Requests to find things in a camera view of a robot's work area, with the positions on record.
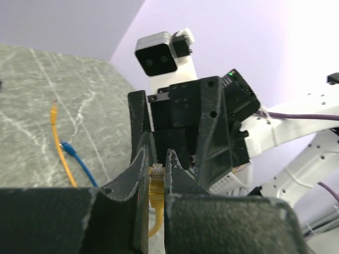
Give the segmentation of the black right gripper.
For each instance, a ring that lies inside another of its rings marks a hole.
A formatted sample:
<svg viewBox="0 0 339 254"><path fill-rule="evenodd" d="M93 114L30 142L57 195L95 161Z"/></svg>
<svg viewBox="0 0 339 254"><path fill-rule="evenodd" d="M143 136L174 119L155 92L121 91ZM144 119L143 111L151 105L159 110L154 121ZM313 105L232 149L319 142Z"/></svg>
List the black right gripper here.
<svg viewBox="0 0 339 254"><path fill-rule="evenodd" d="M249 162L242 122L260 106L250 85L236 70L160 88L149 95L158 163L167 151L176 152L184 169L195 164L195 180L208 190L237 167ZM148 148L152 163L150 120L144 90L128 94L131 127L131 161Z"/></svg>

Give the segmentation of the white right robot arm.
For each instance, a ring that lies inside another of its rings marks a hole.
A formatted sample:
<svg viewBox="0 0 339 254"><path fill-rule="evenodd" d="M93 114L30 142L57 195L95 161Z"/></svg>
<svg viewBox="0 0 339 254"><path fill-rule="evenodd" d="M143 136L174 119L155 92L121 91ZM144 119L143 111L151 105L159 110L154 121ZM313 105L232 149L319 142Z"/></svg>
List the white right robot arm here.
<svg viewBox="0 0 339 254"><path fill-rule="evenodd" d="M338 173L338 74L292 101L265 108L236 70L174 81L128 96L132 148L147 144L150 163L167 150L206 191L276 197L299 208Z"/></svg>

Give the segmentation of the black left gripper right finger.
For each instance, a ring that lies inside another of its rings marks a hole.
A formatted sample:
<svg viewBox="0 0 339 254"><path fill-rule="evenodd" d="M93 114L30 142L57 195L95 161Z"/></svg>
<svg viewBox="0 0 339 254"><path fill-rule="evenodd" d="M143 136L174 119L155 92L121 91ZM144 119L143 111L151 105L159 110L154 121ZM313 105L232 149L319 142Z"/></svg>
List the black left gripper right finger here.
<svg viewBox="0 0 339 254"><path fill-rule="evenodd" d="M307 253L293 209L283 200L208 194L167 152L166 253Z"/></svg>

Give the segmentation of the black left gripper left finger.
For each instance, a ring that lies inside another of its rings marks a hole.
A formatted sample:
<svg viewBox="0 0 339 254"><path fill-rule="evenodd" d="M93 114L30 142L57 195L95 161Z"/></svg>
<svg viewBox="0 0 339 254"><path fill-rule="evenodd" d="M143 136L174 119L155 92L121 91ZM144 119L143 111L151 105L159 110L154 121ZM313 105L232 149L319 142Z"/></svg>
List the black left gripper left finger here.
<svg viewBox="0 0 339 254"><path fill-rule="evenodd" d="M101 188L1 189L1 253L147 253L148 157Z"/></svg>

